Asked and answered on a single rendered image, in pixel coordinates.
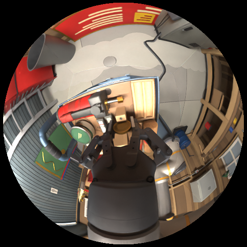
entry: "green jar lid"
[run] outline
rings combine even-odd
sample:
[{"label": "green jar lid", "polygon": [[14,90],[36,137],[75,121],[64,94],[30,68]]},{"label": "green jar lid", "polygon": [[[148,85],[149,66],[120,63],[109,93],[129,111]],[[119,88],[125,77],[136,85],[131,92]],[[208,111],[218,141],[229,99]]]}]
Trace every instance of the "green jar lid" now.
[{"label": "green jar lid", "polygon": [[88,128],[82,127],[82,126],[72,127],[71,135],[73,136],[75,140],[83,144],[90,143],[93,138],[92,132]]}]

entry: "blue canister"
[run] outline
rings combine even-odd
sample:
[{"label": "blue canister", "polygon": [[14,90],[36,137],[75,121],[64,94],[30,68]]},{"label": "blue canister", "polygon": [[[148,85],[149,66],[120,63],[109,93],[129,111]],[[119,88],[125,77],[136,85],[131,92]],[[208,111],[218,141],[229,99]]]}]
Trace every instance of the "blue canister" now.
[{"label": "blue canister", "polygon": [[232,128],[232,127],[230,127],[229,131],[232,133],[232,132],[233,132],[233,128]]},{"label": "blue canister", "polygon": [[179,147],[181,150],[185,149],[190,145],[191,141],[189,140],[188,136],[184,133],[183,130],[177,131],[174,135],[180,139]]}]

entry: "corrugated metal wall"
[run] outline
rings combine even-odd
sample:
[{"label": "corrugated metal wall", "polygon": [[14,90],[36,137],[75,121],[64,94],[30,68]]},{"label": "corrugated metal wall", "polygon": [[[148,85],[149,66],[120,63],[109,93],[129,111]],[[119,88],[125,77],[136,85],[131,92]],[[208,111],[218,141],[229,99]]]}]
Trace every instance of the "corrugated metal wall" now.
[{"label": "corrugated metal wall", "polygon": [[[36,115],[43,108],[37,94],[27,102],[33,115]],[[40,212],[54,223],[76,222],[77,188],[81,178],[81,168],[71,161],[64,179],[60,180],[34,163],[42,148],[39,130],[51,116],[51,112],[47,111],[23,136],[11,158],[10,166],[12,170],[9,170],[8,177],[12,181],[16,178],[29,198],[30,205],[26,205],[26,207],[35,205]],[[24,104],[15,110],[14,117],[21,128],[31,119]],[[53,125],[47,133],[48,138],[57,126],[57,123]],[[4,133],[12,144],[19,133],[12,117],[4,125]],[[5,146],[7,151],[9,146],[6,141]],[[77,156],[81,155],[79,150],[76,150],[75,154]],[[51,188],[57,189],[58,194],[51,193]]]}]

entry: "gray floor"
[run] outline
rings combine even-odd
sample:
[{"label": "gray floor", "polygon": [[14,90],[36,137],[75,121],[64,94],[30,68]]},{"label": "gray floor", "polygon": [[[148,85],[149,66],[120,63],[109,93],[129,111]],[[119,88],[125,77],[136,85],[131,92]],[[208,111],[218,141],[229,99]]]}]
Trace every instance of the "gray floor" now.
[{"label": "gray floor", "polygon": [[[100,30],[76,42],[73,59],[55,66],[57,78],[43,91],[49,104],[56,98],[58,105],[107,78],[125,74],[135,76],[160,76],[162,66],[144,45],[156,37],[153,26],[123,25]],[[196,124],[207,87],[206,59],[199,48],[186,48],[171,42],[157,40],[148,43],[166,67],[160,81],[160,115],[173,131],[178,126],[188,126],[189,133]],[[116,64],[104,66],[104,59],[113,56]]]}]

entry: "red sign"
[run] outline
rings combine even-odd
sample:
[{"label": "red sign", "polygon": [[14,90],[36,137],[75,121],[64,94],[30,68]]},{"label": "red sign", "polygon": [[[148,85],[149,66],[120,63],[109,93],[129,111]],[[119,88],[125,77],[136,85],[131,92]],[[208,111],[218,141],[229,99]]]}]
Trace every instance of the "red sign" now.
[{"label": "red sign", "polygon": [[74,42],[93,32],[121,25],[155,24],[162,9],[145,4],[112,3],[93,6],[61,20],[52,29]]}]

